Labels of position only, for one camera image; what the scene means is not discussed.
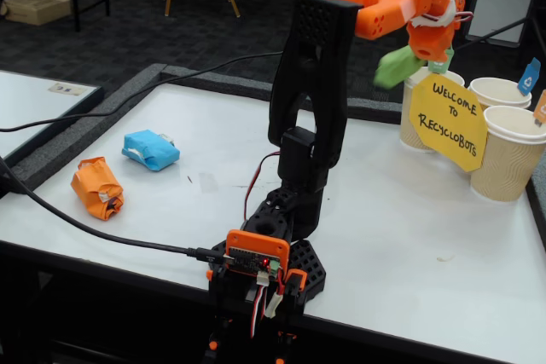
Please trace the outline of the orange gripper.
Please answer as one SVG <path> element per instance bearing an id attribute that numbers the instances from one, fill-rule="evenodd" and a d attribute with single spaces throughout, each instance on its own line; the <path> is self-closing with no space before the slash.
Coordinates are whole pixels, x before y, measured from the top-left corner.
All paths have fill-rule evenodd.
<path id="1" fill-rule="evenodd" d="M 447 61 L 446 50 L 450 48 L 455 35 L 455 24 L 448 26 L 406 26 L 409 46 L 414 55 L 425 61 Z"/>

